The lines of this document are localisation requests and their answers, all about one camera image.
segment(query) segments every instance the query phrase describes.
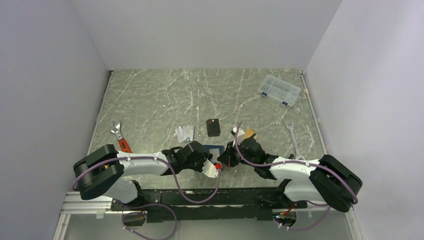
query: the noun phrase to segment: wrench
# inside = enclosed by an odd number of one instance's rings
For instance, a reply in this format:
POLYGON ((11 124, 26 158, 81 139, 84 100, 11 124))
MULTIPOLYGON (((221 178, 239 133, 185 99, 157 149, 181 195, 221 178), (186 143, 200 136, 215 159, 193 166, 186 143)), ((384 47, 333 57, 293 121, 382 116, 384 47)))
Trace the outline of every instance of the wrench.
POLYGON ((119 120, 112 120, 109 123, 110 126, 110 131, 116 135, 116 137, 118 138, 118 143, 120 146, 120 149, 122 150, 122 152, 125 153, 132 153, 130 146, 128 146, 127 141, 125 140, 125 138, 122 136, 121 133, 121 122, 119 120))
POLYGON ((285 127, 290 130, 291 140, 293 141, 294 148, 296 149, 296 160, 305 160, 305 157, 301 154, 301 150, 299 149, 298 141, 296 140, 295 135, 295 125, 291 122, 286 123, 285 127))

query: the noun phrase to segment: red wrench handle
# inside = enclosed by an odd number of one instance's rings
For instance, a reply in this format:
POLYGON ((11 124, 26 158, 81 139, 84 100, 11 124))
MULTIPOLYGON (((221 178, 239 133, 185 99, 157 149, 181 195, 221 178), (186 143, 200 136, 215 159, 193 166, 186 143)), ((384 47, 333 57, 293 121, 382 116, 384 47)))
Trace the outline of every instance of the red wrench handle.
POLYGON ((129 153, 129 154, 133 153, 131 151, 130 146, 128 145, 127 141, 125 140, 125 138, 118 140, 118 143, 119 143, 119 146, 120 146, 120 149, 122 150, 122 152, 129 153))

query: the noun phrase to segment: marble table surface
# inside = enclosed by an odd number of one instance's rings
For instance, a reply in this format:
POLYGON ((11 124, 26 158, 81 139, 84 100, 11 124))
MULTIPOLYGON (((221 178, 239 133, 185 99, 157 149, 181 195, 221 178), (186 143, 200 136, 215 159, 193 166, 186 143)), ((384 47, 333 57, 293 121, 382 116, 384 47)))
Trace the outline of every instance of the marble table surface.
MULTIPOLYGON (((175 129, 194 125, 194 140, 204 145, 222 145, 232 140, 230 131, 240 121, 242 128, 253 129, 265 152, 288 157, 295 147, 287 122, 294 131, 301 153, 307 160, 323 156, 311 108, 302 91, 294 106, 266 99, 258 88, 268 75, 303 88, 297 69, 130 69, 112 72, 100 112, 92 147, 114 144, 116 136, 109 123, 118 119, 122 134, 133 153, 155 153, 179 144, 175 129), (221 134, 208 137, 207 119, 219 119, 221 134)), ((178 175, 182 188, 214 188, 215 178, 193 170, 178 175)), ((173 176, 136 175, 144 189, 175 189, 173 176)), ((280 181, 259 177, 253 167, 239 164, 223 167, 220 187, 275 187, 280 181)))

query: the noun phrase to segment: white wall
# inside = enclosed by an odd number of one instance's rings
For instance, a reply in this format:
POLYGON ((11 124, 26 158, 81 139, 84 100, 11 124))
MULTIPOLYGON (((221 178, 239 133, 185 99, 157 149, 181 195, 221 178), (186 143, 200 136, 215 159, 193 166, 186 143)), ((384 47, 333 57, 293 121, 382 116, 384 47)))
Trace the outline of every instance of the white wall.
POLYGON ((67 0, 0 2, 0 239, 52 239, 108 72, 67 0))
POLYGON ((305 69, 341 0, 70 0, 108 69, 305 69))
POLYGON ((423 239, 424 2, 344 0, 306 69, 364 239, 423 239))

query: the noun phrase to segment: robotic arm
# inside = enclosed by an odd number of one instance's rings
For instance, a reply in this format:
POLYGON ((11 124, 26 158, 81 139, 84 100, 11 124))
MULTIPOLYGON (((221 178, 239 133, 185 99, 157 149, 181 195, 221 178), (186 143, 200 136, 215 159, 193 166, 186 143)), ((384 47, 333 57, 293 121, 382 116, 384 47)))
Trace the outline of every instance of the robotic arm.
POLYGON ((247 136, 244 131, 239 131, 240 133, 234 128, 231 132, 238 136, 239 145, 236 146, 236 141, 229 142, 218 161, 228 167, 239 163, 253 165, 254 171, 264 179, 283 179, 278 187, 278 190, 283 192, 279 201, 326 202, 330 207, 344 213, 354 204, 353 195, 358 194, 362 181, 333 156, 324 155, 321 159, 306 161, 271 155, 265 153, 256 142, 254 133, 247 136), (326 169, 335 173, 349 189, 326 169))
POLYGON ((212 154, 204 152, 203 146, 196 141, 185 147, 153 154, 116 151, 113 144, 106 144, 78 161, 73 171, 81 199, 107 196, 128 206, 140 206, 144 203, 144 197, 139 183, 122 177, 142 174, 166 176, 172 175, 173 171, 178 174, 183 169, 191 169, 216 178, 218 167, 211 163, 211 158, 212 154))

